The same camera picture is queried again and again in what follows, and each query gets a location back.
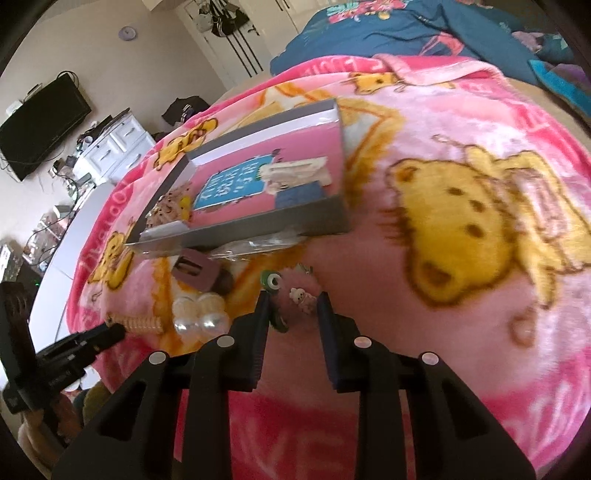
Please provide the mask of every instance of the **television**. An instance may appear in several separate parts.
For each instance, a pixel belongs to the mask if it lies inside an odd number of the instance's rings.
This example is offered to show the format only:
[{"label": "television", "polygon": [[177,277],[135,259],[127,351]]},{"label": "television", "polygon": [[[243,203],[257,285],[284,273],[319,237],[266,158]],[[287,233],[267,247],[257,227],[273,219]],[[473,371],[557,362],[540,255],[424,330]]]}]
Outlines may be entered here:
[{"label": "television", "polygon": [[0,157],[23,181],[90,111],[70,75],[59,75],[0,125]]}]

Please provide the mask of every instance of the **wall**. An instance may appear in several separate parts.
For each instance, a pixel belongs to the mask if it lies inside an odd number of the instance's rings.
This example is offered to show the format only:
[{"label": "wall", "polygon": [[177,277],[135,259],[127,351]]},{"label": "wall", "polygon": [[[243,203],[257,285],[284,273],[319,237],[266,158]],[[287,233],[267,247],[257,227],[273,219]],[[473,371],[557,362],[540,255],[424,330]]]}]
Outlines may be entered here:
[{"label": "wall", "polygon": [[[136,28],[136,40],[118,38],[126,25]],[[98,0],[35,25],[0,77],[0,121],[14,100],[62,70],[77,73],[93,109],[66,142],[64,158],[93,120],[131,107],[149,132],[170,130],[160,115],[177,97],[199,95],[213,103],[225,92],[173,11],[149,12],[142,0]],[[0,171],[0,240],[23,244],[43,213],[67,203],[61,180],[47,174],[50,165],[22,183]]]}]

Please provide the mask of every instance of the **black clamp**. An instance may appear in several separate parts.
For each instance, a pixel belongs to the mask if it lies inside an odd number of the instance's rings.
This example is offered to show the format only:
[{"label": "black clamp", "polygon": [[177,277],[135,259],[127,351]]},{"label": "black clamp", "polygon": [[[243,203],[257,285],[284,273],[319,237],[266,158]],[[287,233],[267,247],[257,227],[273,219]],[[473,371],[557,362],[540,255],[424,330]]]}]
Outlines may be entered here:
[{"label": "black clamp", "polygon": [[[400,390],[406,390],[418,480],[534,480],[533,467],[478,398],[434,353],[390,352],[317,301],[324,357],[335,390],[360,392],[356,480],[407,477]],[[250,392],[261,376],[269,294],[229,333],[176,358],[154,352],[83,429],[54,480],[170,478],[178,406],[189,389],[183,480],[231,480],[228,391]]]},{"label": "black clamp", "polygon": [[335,314],[326,292],[317,309],[333,388],[361,393],[357,480],[407,477],[400,390],[410,409],[417,479],[535,479],[509,434],[436,354],[390,352]]}]

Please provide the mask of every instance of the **black bag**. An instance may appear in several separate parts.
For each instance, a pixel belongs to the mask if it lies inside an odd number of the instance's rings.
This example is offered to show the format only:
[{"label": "black bag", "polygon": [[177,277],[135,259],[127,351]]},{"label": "black bag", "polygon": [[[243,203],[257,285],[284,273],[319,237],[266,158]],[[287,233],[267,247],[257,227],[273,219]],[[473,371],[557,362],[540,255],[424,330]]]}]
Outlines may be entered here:
[{"label": "black bag", "polygon": [[225,3],[223,8],[220,9],[213,3],[213,0],[210,0],[209,6],[213,18],[212,33],[216,37],[232,35],[236,30],[250,22],[246,13],[230,3]]}]

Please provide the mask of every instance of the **fleece blanket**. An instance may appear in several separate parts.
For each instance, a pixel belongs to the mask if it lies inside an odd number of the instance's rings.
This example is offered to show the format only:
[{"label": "fleece blanket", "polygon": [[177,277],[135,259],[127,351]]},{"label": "fleece blanket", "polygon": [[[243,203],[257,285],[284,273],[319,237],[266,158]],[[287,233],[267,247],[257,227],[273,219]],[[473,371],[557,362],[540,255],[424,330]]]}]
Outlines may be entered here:
[{"label": "fleece blanket", "polygon": [[[184,151],[327,98],[342,115],[353,228],[239,265],[227,313],[253,310],[262,270],[312,266],[336,312],[392,351],[437,352],[533,465],[548,464],[591,405],[591,162],[478,60],[325,57],[198,114],[103,208],[77,266],[70,330],[113,312],[162,319],[162,335],[129,335],[100,355],[111,391],[156,348],[198,348],[176,335],[171,308],[198,293],[171,276],[175,258],[143,260],[126,235]],[[314,325],[270,330],[259,388],[230,396],[235,478],[352,478],[356,409],[355,395],[331,390]]]}]

